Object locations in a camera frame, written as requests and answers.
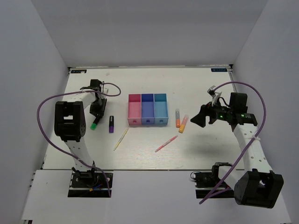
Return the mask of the orange cap grey highlighter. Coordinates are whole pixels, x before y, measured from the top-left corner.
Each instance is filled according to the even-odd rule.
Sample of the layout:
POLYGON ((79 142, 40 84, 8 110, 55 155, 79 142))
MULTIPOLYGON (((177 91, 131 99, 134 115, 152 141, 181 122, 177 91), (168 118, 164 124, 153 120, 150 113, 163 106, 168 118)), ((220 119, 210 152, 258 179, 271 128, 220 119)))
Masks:
POLYGON ((179 111, 179 109, 175 110, 175 119, 176 119, 176 128, 180 128, 180 111, 179 111))

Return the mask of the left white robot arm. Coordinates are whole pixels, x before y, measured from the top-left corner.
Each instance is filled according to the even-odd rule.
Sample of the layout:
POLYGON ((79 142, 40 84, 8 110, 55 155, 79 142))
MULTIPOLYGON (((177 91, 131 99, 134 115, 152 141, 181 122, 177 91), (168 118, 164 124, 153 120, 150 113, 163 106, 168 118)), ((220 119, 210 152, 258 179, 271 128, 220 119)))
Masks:
POLYGON ((95 171, 95 162, 91 159, 84 140, 86 133, 85 108, 95 117, 92 127, 95 128, 104 116, 108 93, 104 82, 92 79, 90 85, 81 88, 69 101, 58 101, 55 104, 54 131, 56 136, 67 145, 74 155, 74 187, 90 187, 98 185, 99 174, 95 171))

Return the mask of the green cap highlighter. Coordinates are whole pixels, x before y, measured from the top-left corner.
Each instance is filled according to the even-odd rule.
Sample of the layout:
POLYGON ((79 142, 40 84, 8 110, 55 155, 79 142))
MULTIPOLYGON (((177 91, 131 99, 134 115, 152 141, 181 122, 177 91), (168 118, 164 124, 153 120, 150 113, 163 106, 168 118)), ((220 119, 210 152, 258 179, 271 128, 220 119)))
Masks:
POLYGON ((101 119, 102 119, 102 116, 100 116, 100 115, 97 116, 97 117, 94 119, 93 123, 91 124, 90 129, 91 129, 91 130, 95 130, 96 127, 97 127, 97 125, 98 125, 98 123, 100 122, 101 119))

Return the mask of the purple cap highlighter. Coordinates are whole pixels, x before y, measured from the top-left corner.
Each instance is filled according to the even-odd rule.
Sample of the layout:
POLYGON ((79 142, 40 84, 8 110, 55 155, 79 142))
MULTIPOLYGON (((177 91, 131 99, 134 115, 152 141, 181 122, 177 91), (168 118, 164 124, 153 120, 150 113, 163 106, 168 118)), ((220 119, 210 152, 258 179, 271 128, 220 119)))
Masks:
POLYGON ((109 117, 108 131, 109 133, 114 133, 114 116, 109 117))

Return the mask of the yellow cap pink highlighter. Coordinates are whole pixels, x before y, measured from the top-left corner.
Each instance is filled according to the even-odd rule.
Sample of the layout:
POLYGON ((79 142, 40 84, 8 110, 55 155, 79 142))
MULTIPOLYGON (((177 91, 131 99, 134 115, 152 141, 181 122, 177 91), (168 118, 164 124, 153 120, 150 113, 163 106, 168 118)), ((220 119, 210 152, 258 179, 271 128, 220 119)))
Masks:
POLYGON ((183 133, 184 132, 184 129, 186 127, 186 124, 187 124, 187 121, 189 119, 189 116, 186 114, 180 124, 180 128, 178 130, 179 133, 183 133))

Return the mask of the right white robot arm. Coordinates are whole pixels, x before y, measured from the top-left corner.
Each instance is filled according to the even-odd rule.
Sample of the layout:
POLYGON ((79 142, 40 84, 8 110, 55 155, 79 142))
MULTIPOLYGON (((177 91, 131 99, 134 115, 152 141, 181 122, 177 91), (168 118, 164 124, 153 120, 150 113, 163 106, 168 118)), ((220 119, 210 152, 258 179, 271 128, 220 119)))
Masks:
POLYGON ((199 113, 190 121, 200 127, 213 124, 217 120, 226 121, 231 126, 244 163, 241 173, 230 163, 217 162, 209 177, 196 174, 196 181, 222 186, 224 183, 234 192, 238 205, 247 205, 271 209, 280 194, 284 180, 282 175, 274 173, 265 158, 254 114, 247 112, 247 94, 232 92, 228 106, 222 106, 219 97, 202 105, 199 113))

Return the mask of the thin yellow pen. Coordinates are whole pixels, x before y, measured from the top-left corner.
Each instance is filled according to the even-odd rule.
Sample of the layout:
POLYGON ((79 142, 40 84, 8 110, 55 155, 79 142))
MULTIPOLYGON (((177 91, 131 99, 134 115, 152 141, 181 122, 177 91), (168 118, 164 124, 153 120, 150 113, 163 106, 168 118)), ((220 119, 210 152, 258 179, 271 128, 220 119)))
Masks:
POLYGON ((123 139, 126 136, 126 134, 128 133, 128 131, 129 131, 129 127, 124 131, 124 133, 122 134, 122 136, 120 137, 120 139, 116 143, 116 145, 114 147, 114 151, 118 148, 118 146, 120 145, 120 143, 123 141, 123 139))

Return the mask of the thin pink pen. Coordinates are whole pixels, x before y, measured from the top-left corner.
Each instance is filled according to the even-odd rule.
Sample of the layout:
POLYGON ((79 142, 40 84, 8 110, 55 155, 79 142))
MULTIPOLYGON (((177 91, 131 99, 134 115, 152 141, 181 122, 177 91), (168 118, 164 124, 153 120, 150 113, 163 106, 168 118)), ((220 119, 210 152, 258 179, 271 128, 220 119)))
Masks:
POLYGON ((162 144, 160 147, 158 147, 156 150, 155 150, 155 153, 160 151, 163 147, 167 146, 168 144, 170 144, 172 141, 174 141, 176 138, 178 137, 178 135, 172 137, 171 139, 169 139, 167 142, 165 142, 164 144, 162 144))

